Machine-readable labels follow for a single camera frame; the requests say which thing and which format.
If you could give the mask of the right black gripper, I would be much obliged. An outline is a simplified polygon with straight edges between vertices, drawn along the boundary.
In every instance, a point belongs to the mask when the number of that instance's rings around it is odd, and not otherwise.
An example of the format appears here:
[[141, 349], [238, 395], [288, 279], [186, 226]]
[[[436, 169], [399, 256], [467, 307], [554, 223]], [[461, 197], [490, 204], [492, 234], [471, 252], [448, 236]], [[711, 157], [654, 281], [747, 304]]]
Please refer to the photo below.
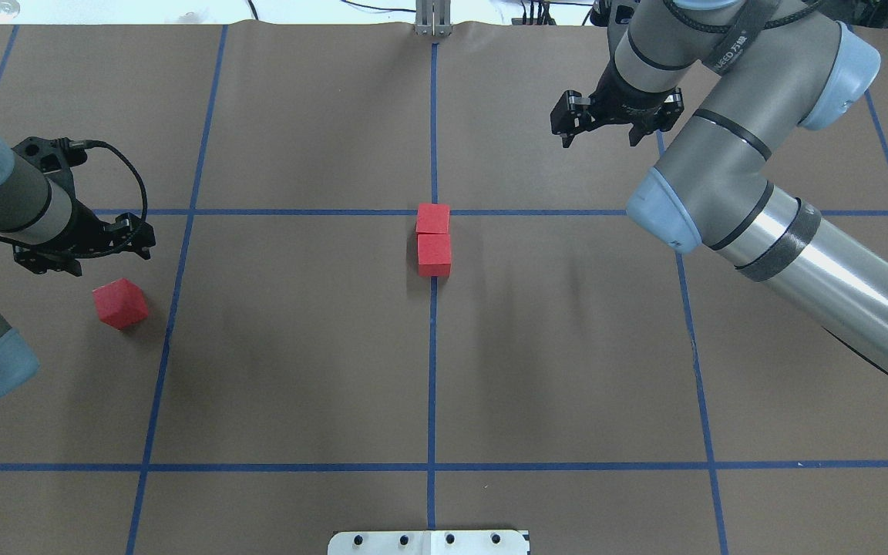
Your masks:
[[550, 129], [560, 138], [561, 147], [571, 147], [581, 133], [606, 124], [631, 124], [628, 144], [636, 147], [655, 131], [673, 129], [684, 112], [680, 88], [664, 92], [645, 92], [621, 77], [617, 63], [610, 61], [592, 95], [565, 90], [550, 112]]

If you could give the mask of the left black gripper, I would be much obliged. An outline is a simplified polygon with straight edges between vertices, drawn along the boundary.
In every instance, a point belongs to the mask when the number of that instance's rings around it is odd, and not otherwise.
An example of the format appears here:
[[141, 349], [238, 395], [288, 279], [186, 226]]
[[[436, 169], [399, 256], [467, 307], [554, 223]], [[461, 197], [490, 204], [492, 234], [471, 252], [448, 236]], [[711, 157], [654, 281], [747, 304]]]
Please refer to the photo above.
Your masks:
[[88, 208], [74, 208], [70, 222], [56, 239], [32, 249], [14, 246], [13, 260], [33, 274], [54, 271], [81, 277], [79, 260], [84, 257], [133, 253], [151, 260], [155, 245], [154, 228], [144, 218], [117, 217], [106, 224]]

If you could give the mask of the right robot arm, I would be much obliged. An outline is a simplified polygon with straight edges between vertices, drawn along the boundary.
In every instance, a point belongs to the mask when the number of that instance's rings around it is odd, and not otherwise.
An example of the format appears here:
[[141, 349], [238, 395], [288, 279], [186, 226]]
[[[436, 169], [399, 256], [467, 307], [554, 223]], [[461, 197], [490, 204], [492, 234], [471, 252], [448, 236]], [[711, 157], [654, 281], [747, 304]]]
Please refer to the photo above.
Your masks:
[[564, 147], [604, 126], [628, 141], [673, 129], [693, 68], [715, 84], [626, 205], [679, 254], [705, 247], [888, 377], [888, 262], [769, 176], [797, 130], [831, 126], [877, 77], [880, 54], [818, 1], [594, 1], [607, 64], [550, 113]]

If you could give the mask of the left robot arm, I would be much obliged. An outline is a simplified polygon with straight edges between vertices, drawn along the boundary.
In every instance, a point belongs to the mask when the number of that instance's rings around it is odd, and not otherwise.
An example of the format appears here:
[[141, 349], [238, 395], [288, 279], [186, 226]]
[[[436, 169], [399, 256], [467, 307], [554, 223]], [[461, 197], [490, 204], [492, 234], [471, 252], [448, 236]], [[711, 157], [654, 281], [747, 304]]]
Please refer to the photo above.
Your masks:
[[[139, 207], [102, 219], [77, 194], [73, 169], [103, 149], [135, 180]], [[86, 262], [121, 254], [151, 258], [156, 246], [144, 179], [127, 155], [105, 140], [30, 136], [15, 145], [0, 138], [0, 251], [29, 274], [81, 277]], [[0, 262], [0, 300], [38, 294], [31, 278]], [[38, 373], [40, 361], [0, 309], [0, 399]]]

